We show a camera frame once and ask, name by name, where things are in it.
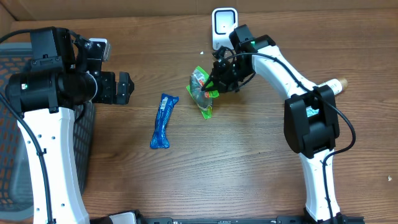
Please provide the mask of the white tube with gold cap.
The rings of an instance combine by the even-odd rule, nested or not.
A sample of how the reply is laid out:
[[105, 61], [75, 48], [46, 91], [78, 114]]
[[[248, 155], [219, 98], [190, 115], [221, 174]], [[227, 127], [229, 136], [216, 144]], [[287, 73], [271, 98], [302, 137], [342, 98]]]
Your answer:
[[318, 85], [318, 87], [321, 86], [329, 86], [333, 90], [334, 95], [338, 95], [343, 90], [347, 89], [348, 81], [346, 78], [334, 78]]

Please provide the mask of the green Haribo gummy bag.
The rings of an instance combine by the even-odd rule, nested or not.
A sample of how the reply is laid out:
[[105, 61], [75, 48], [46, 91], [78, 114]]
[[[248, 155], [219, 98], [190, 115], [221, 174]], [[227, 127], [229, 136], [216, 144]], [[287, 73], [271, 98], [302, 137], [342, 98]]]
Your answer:
[[212, 117], [213, 99], [220, 95], [218, 91], [201, 91], [208, 77], [209, 74], [200, 66], [197, 66], [190, 75], [189, 85], [186, 86], [188, 93], [199, 107], [204, 119], [210, 119]]

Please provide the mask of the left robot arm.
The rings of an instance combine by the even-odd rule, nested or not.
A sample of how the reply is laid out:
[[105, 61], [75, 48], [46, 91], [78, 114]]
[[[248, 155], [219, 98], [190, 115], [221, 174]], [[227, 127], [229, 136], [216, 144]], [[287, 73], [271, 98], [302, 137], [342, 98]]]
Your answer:
[[126, 72], [104, 72], [111, 45], [61, 27], [29, 31], [28, 72], [11, 75], [1, 101], [16, 117], [30, 168], [35, 223], [89, 223], [73, 148], [75, 107], [126, 105], [134, 83]]

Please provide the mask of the blue snack bar wrapper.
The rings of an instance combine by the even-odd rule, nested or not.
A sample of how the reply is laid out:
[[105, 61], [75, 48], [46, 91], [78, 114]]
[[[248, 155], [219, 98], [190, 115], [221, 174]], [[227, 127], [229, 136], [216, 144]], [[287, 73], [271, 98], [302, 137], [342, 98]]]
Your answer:
[[178, 101], [178, 96], [172, 96], [165, 93], [162, 94], [155, 119], [154, 133], [150, 142], [151, 149], [167, 149], [170, 147], [170, 143], [166, 135], [166, 128], [172, 111]]

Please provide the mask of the light teal snack packet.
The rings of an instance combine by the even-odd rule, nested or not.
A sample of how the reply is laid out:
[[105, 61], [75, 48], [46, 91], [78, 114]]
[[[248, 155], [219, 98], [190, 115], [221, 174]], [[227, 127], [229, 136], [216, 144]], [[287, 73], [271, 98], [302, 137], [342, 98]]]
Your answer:
[[313, 109], [311, 106], [306, 107], [306, 113], [308, 118], [317, 115], [319, 111], [319, 109]]

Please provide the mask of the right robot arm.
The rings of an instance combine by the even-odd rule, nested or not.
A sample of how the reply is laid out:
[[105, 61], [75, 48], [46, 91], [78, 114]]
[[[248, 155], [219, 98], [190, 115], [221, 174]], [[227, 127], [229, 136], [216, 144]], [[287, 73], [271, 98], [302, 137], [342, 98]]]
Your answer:
[[302, 163], [307, 223], [345, 223], [336, 201], [333, 156], [340, 135], [335, 96], [343, 81], [317, 85], [301, 75], [268, 36], [254, 37], [248, 26], [226, 32], [226, 45], [215, 48], [210, 76], [196, 88], [203, 106], [212, 93], [239, 91], [255, 75], [268, 81], [284, 101], [284, 136]]

